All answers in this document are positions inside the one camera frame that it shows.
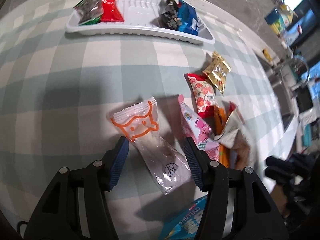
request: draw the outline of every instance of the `table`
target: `table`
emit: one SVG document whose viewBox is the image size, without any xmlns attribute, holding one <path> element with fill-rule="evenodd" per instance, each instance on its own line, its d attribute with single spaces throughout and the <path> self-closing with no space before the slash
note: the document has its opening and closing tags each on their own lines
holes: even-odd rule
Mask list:
<svg viewBox="0 0 320 240">
<path fill-rule="evenodd" d="M 214 50 L 232 66 L 217 100 L 239 105 L 257 143 L 256 171 L 270 182 L 264 160 L 284 151 L 278 103 L 255 54 L 228 23 L 198 11 L 214 45 L 65 33 L 77 1 L 38 0 L 11 17 L 0 37 L 0 209 L 14 227 L 30 218 L 60 167 L 87 166 L 114 147 L 120 134 L 109 116 L 133 103 L 154 96 L 160 134 L 182 152 L 177 95 L 192 106 L 184 74 L 207 66 Z M 156 239 L 163 221 L 201 195 L 193 182 L 162 195 L 131 145 L 119 183 L 106 196 L 120 239 Z"/>
</svg>

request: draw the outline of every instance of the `red floral snack package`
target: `red floral snack package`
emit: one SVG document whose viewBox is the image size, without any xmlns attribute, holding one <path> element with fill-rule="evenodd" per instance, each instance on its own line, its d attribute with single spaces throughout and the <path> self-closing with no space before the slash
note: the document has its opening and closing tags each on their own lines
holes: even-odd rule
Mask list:
<svg viewBox="0 0 320 240">
<path fill-rule="evenodd" d="M 216 105 L 215 95 L 212 85 L 205 76 L 197 74 L 186 74 L 192 86 L 193 94 L 196 98 L 198 115 L 205 118 L 213 115 L 213 106 Z"/>
<path fill-rule="evenodd" d="M 116 0 L 102 0 L 102 7 L 102 22 L 124 22 L 124 19 L 117 8 Z"/>
</svg>

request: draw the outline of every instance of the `dark snack package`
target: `dark snack package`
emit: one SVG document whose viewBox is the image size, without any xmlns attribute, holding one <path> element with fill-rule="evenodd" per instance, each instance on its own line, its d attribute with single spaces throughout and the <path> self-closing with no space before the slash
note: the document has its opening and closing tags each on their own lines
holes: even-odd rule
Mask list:
<svg viewBox="0 0 320 240">
<path fill-rule="evenodd" d="M 182 25 L 179 26 L 179 32 L 189 33 L 198 36 L 199 24 L 196 9 L 183 0 L 179 0 L 178 18 Z"/>
<path fill-rule="evenodd" d="M 160 18 L 167 29 L 177 31 L 181 25 L 181 22 L 177 17 L 178 9 L 179 7 L 175 0 L 166 1 L 165 12 L 160 15 Z"/>
<path fill-rule="evenodd" d="M 74 9 L 80 15 L 79 25 L 97 24 L 103 14 L 102 0 L 81 0 Z"/>
<path fill-rule="evenodd" d="M 175 0 L 167 0 L 167 6 L 165 7 L 166 12 L 170 12 L 171 15 L 177 15 L 177 11 L 179 10 L 178 4 Z"/>
<path fill-rule="evenodd" d="M 165 27 L 170 30 L 178 30 L 178 23 L 175 21 L 175 19 L 172 17 L 170 12 L 165 12 L 160 15 L 160 18 L 162 22 L 164 23 Z"/>
</svg>

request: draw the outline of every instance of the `clear plastic snack wrapper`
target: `clear plastic snack wrapper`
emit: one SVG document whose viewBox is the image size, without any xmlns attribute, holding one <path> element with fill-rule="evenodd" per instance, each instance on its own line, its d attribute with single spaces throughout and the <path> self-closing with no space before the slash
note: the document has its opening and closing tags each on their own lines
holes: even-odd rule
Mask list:
<svg viewBox="0 0 320 240">
<path fill-rule="evenodd" d="M 214 140 L 231 149 L 230 168 L 242 170 L 246 166 L 255 168 L 257 163 L 256 145 L 238 107 L 233 105 L 226 125 L 220 135 Z"/>
<path fill-rule="evenodd" d="M 103 14 L 102 0 L 81 0 L 74 8 L 80 15 L 79 25 L 97 24 Z"/>
<path fill-rule="evenodd" d="M 178 96 L 181 109 L 182 131 L 186 137 L 192 137 L 199 150 L 204 150 L 211 160 L 219 161 L 219 143 L 210 138 L 214 136 L 210 126 L 184 102 L 183 95 Z"/>
<path fill-rule="evenodd" d="M 157 102 L 153 97 L 113 114 L 111 121 L 139 150 L 165 195 L 190 180 L 185 157 L 159 135 Z"/>
</svg>

